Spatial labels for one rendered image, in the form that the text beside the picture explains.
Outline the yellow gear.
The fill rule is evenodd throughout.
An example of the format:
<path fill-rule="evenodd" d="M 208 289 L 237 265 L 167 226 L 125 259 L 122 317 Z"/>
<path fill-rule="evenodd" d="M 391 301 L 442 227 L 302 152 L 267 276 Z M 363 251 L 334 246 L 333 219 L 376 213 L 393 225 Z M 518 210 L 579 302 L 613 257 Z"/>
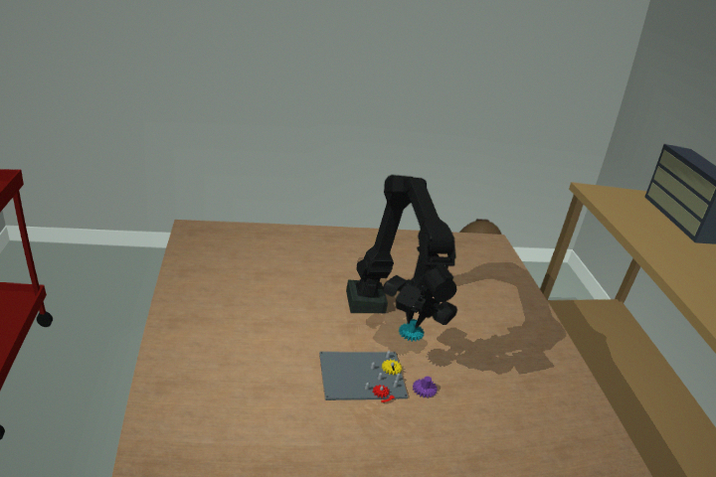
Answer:
<path fill-rule="evenodd" d="M 392 363 L 394 363 L 394 366 L 391 366 Z M 392 374 L 394 376 L 395 374 L 398 375 L 398 373 L 401 373 L 402 365 L 398 364 L 398 361 L 395 362 L 395 360 L 391 361 L 390 359 L 390 361 L 386 360 L 386 362 L 383 362 L 382 369 L 386 371 L 386 374 L 389 373 L 389 375 Z"/>

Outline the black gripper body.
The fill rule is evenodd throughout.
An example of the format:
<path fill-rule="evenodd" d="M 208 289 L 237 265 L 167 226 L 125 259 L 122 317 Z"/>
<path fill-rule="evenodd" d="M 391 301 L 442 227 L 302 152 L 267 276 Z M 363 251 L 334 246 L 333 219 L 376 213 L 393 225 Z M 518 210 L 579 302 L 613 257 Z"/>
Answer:
<path fill-rule="evenodd" d="M 425 291 L 427 293 L 426 300 L 427 300 L 427 306 L 425 307 L 424 311 L 430 315 L 433 314 L 434 320 L 446 325 L 457 313 L 457 307 L 448 303 L 448 302 L 442 302 L 442 304 L 433 298 L 433 295 L 429 291 L 428 287 L 425 285 L 424 282 L 419 281 L 416 276 L 414 276 L 413 284 L 419 288 L 420 285 L 425 286 Z M 397 292 L 401 292 L 404 288 L 405 284 L 407 283 L 407 280 L 395 275 L 391 279 L 389 279 L 387 282 L 385 282 L 383 287 L 383 292 L 387 295 L 394 297 L 396 296 Z M 441 304 L 441 305 L 440 305 Z"/>

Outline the teal gear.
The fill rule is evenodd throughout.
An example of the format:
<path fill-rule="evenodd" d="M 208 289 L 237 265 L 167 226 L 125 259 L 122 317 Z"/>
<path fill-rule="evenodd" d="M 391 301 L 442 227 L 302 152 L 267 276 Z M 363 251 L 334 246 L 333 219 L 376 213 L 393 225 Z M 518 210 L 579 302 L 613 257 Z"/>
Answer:
<path fill-rule="evenodd" d="M 408 339 L 408 341 L 411 340 L 412 342 L 413 340 L 417 342 L 417 340 L 420 341 L 421 339 L 423 339 L 423 337 L 425 336 L 425 331 L 424 329 L 422 329 L 422 326 L 416 328 L 416 323 L 417 320 L 412 319 L 410 321 L 410 324 L 407 323 L 406 325 L 404 323 L 403 325 L 401 325 L 398 331 L 400 332 L 399 334 L 402 335 L 401 337 L 405 337 L 404 339 Z"/>

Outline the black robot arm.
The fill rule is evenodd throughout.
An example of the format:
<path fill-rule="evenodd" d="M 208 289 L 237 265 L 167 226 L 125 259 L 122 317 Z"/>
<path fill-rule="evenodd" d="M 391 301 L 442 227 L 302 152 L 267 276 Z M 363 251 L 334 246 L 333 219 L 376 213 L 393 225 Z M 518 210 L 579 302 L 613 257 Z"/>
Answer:
<path fill-rule="evenodd" d="M 360 283 L 356 283 L 357 294 L 362 297 L 379 298 L 378 286 L 381 278 L 388 278 L 394 261 L 391 248 L 404 209 L 411 203 L 418 218 L 419 259 L 415 276 L 425 283 L 436 301 L 445 302 L 456 294 L 456 284 L 448 271 L 454 266 L 455 238 L 448 224 L 442 221 L 422 178 L 388 176 L 384 184 L 387 205 L 379 227 L 375 244 L 367 250 L 364 259 L 357 262 Z M 448 257 L 439 257 L 447 254 Z M 427 306 L 425 286 L 419 288 L 408 279 L 396 298 L 396 307 L 407 314 L 423 312 Z"/>

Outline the purple gear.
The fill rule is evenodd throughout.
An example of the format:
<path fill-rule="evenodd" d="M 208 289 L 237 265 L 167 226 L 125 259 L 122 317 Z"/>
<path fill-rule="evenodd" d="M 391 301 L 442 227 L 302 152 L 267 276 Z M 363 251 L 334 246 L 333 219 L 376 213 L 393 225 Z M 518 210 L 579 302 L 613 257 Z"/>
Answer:
<path fill-rule="evenodd" d="M 416 395 L 423 396 L 423 398 L 434 396 L 437 393 L 437 386 L 433 382 L 432 378 L 424 377 L 423 380 L 418 380 L 413 384 L 413 391 L 415 391 Z"/>

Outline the red gear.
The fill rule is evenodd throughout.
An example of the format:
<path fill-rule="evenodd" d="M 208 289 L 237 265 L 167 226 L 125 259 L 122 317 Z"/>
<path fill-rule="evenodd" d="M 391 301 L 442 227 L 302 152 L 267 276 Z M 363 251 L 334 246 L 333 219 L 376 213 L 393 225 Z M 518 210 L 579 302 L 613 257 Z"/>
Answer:
<path fill-rule="evenodd" d="M 381 387 L 381 385 L 379 385 L 379 387 L 376 386 L 375 388 L 373 388 L 372 393 L 374 393 L 374 396 L 377 396 L 377 398 L 379 398 L 379 397 L 382 398 L 382 397 L 388 396 L 390 390 L 388 388 L 384 388 L 384 386 L 383 386 L 383 390 L 381 391 L 380 387 Z"/>

